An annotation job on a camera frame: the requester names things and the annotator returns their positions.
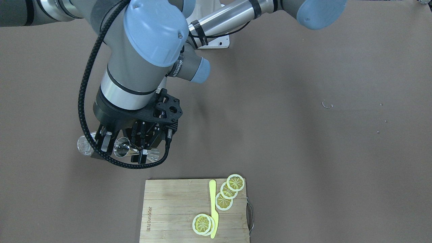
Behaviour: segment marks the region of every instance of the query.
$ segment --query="bamboo cutting board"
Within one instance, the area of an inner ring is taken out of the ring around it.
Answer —
[[[250,243],[246,185],[229,210],[217,209],[219,225],[214,239],[192,230],[192,220],[197,214],[211,215],[210,180],[147,180],[140,243]],[[216,179],[216,193],[225,181]]]

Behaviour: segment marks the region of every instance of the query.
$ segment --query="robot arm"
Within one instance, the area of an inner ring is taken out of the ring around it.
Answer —
[[[98,154],[103,151],[102,157],[110,162],[107,156],[114,151],[119,157],[132,156],[133,163],[145,164],[150,151],[161,140],[171,141],[182,115],[179,100],[164,89],[166,77],[202,83],[209,76],[209,62],[198,57],[194,49],[207,45],[214,35],[225,34],[277,10],[286,11],[309,29],[321,29],[340,16],[346,1],[235,0],[188,24],[186,18],[193,12],[195,0],[131,0],[113,16],[115,19],[104,38],[112,55],[93,105],[101,124],[94,134],[95,142],[83,144],[88,148],[92,144]],[[0,26],[31,26],[85,18],[99,33],[118,5],[126,2],[4,0],[0,3],[0,12],[5,13],[0,15]],[[120,131],[129,142],[115,143]]]

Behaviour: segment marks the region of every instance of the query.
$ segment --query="fake lemon slice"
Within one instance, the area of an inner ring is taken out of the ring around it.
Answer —
[[[211,217],[207,214],[198,214],[192,221],[192,229],[199,235],[207,234],[211,229]]]
[[[220,192],[216,195],[216,207],[219,210],[226,211],[226,210],[230,209],[233,201],[234,201],[234,199],[226,199],[226,198],[222,197]]]
[[[213,231],[215,231],[215,226],[216,226],[215,220],[212,217],[210,217],[210,221],[211,221],[210,231],[207,234],[204,234],[204,236],[209,236],[213,233]]]
[[[226,185],[226,182],[224,182],[220,187],[220,194],[226,199],[234,199],[237,196],[238,192],[231,191]]]
[[[226,179],[227,187],[233,192],[239,192],[245,187],[245,179],[241,175],[233,174]]]

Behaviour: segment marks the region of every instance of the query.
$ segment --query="silver arm segment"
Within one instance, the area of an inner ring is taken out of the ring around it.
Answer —
[[[0,27],[36,26],[81,18],[69,0],[4,0],[0,2]]]
[[[207,36],[225,34],[264,13],[284,10],[309,29],[332,24],[345,9],[347,0],[235,0],[214,13],[192,22],[189,42],[195,48],[208,43]]]

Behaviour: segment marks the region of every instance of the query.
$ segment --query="metal handle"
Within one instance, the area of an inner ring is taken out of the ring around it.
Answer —
[[[246,197],[246,210],[248,210],[250,213],[246,212],[246,221],[248,223],[248,229],[249,229],[249,236],[251,236],[252,230],[255,226],[254,221],[254,208],[252,207],[251,202],[249,201],[249,198]]]

